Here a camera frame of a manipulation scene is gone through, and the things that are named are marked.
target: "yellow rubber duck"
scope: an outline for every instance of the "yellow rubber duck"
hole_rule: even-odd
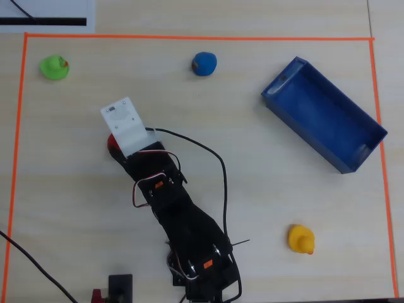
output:
[[[289,246],[297,253],[313,254],[314,239],[313,232],[303,225],[294,225],[289,230]]]

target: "green rubber duck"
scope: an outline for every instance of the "green rubber duck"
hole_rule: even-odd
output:
[[[49,56],[41,61],[40,70],[50,80],[61,80],[68,75],[69,64],[62,56]]]

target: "blue toy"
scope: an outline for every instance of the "blue toy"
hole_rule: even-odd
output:
[[[209,76],[216,68],[217,59],[211,52],[200,52],[192,60],[192,70],[198,76]]]
[[[262,96],[269,109],[342,174],[355,172],[387,135],[372,117],[299,57]]]

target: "rubber duck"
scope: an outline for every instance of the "rubber duck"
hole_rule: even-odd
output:
[[[291,250],[301,254],[313,254],[314,234],[303,225],[294,225],[289,230],[288,243]]]
[[[216,68],[217,59],[211,52],[200,52],[192,60],[192,70],[198,76],[209,76]]]
[[[49,56],[41,61],[40,70],[50,80],[61,80],[68,75],[69,64],[62,56]]]

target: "orange tape border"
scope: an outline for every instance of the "orange tape border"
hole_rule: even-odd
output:
[[[377,118],[377,122],[379,124],[381,124],[379,93],[377,90],[376,65],[374,62],[374,49],[373,49],[374,37],[199,37],[199,36],[175,36],[175,35],[167,35],[167,36],[165,36],[165,35],[97,35],[97,34],[76,35],[76,34],[47,34],[47,33],[26,33],[25,32],[24,33],[24,43],[23,43],[23,54],[22,54],[22,59],[21,59],[20,88],[18,91],[18,105],[17,105],[16,131],[15,131],[14,156],[13,156],[13,176],[12,176],[12,183],[11,183],[10,209],[9,209],[9,217],[8,217],[7,235],[9,237],[11,237],[11,231],[13,229],[13,213],[14,213],[15,189],[16,189],[16,178],[17,178],[17,167],[18,167],[18,143],[20,140],[21,107],[22,107],[22,101],[23,101],[25,61],[26,61],[26,57],[27,57],[27,45],[28,45],[29,37],[31,37],[31,38],[35,38],[35,37],[37,37],[37,38],[86,38],[86,39],[101,38],[101,39],[217,40],[217,41],[368,41],[369,42],[369,52],[370,52],[370,57],[371,57],[374,100],[375,100],[375,104],[376,104],[376,118]],[[393,227],[392,227],[392,223],[391,223],[391,209],[390,209],[386,159],[385,159],[385,155],[384,155],[383,142],[380,143],[380,152],[381,152],[381,163],[382,163],[382,171],[383,171],[384,195],[386,198],[386,215],[387,215],[388,235],[389,235],[391,276],[392,276],[392,281],[393,281],[394,296],[396,298],[399,298],[398,286],[397,286],[396,265],[395,265],[395,248],[394,248],[394,238],[393,238]],[[5,262],[4,262],[4,273],[3,273],[3,289],[1,292],[1,303],[6,302],[9,257],[10,257],[10,243],[7,242],[6,258],[5,258]]]

